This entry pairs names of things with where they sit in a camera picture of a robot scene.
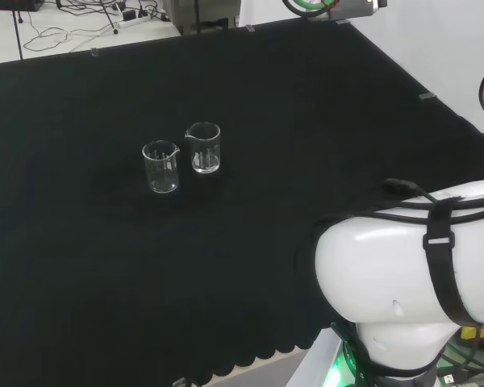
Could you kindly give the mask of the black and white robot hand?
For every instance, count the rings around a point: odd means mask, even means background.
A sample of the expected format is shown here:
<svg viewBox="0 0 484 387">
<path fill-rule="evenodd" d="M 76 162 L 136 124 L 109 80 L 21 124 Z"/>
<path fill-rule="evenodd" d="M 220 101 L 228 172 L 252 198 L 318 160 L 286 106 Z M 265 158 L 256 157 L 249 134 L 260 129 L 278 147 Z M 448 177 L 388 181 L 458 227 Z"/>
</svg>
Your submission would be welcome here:
<svg viewBox="0 0 484 387">
<path fill-rule="evenodd" d="M 328 12 L 330 20 L 355 19 L 375 14 L 380 8 L 387 7 L 387 0 L 340 0 Z"/>
</svg>

